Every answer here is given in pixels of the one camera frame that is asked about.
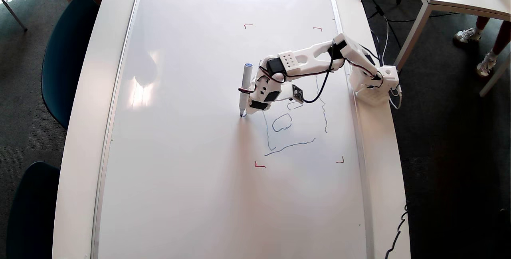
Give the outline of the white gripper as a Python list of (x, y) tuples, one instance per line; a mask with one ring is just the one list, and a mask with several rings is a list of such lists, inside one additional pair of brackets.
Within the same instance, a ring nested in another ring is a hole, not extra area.
[(275, 101), (283, 101), (281, 85), (283, 74), (276, 73), (272, 77), (263, 75), (254, 81), (254, 92), (249, 95), (245, 105), (245, 114), (259, 114), (270, 109)]

